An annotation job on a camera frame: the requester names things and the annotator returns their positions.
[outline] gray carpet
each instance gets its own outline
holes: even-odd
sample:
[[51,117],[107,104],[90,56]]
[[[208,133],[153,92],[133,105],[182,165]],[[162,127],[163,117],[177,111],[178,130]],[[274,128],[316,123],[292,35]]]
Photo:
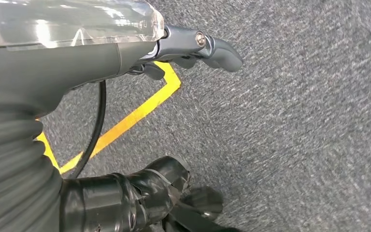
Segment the gray carpet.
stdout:
[[[238,73],[175,69],[182,87],[91,160],[85,176],[177,155],[253,232],[371,231],[371,0],[151,0],[169,24],[232,42]],[[106,128],[164,83],[108,82]],[[60,163],[88,141],[97,87],[43,119]]]

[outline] metal screw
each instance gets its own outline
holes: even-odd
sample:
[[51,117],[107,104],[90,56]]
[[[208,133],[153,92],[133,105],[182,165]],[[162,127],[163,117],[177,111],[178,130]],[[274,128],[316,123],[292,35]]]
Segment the metal screw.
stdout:
[[197,32],[196,34],[196,42],[198,46],[204,47],[205,46],[205,36],[202,32]]

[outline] yellow line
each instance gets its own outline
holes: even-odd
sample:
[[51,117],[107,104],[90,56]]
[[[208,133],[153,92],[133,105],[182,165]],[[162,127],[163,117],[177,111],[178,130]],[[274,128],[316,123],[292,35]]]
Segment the yellow line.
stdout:
[[[162,104],[165,100],[167,100],[181,85],[180,79],[175,74],[174,70],[172,69],[171,65],[168,63],[160,63],[156,62],[156,64],[162,68],[166,75],[164,76],[164,80],[167,82],[163,88],[161,88],[157,93],[151,96],[146,102],[139,106],[139,108],[135,109],[131,112],[128,116],[126,116],[123,120],[121,120],[117,125],[112,127],[108,132],[102,135],[99,138],[99,141],[96,144],[93,153],[91,154],[90,158],[97,155],[101,150],[103,150],[106,146],[111,144],[114,140],[116,140],[120,135],[124,132],[129,130],[133,127],[138,121],[146,117],[150,112],[156,109],[160,104]],[[60,173],[63,174],[72,168],[74,168],[79,161],[82,152],[63,165],[59,170]]]
[[53,155],[52,149],[50,148],[49,142],[42,132],[37,138],[37,140],[42,141],[45,144],[45,155],[49,157],[50,161],[52,162],[53,166],[59,169],[59,164],[57,163],[55,156]]

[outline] black power cord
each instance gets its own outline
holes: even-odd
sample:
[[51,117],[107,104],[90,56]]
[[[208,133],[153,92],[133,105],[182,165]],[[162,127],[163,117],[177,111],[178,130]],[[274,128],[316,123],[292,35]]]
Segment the black power cord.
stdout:
[[97,111],[95,128],[92,133],[92,138],[90,139],[86,150],[83,152],[82,156],[77,162],[76,168],[68,176],[69,179],[76,179],[79,176],[79,174],[82,172],[83,168],[89,161],[90,155],[92,154],[93,150],[95,149],[96,143],[99,140],[101,129],[103,128],[104,115],[106,114],[106,95],[106,81],[101,81],[99,83],[99,107]]

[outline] gray plastic housing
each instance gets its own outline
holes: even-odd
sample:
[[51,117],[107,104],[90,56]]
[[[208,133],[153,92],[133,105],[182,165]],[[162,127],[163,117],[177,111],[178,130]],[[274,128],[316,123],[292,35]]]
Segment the gray plastic housing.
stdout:
[[11,52],[0,48],[0,232],[58,232],[62,178],[35,119],[88,82],[127,72],[156,42]]

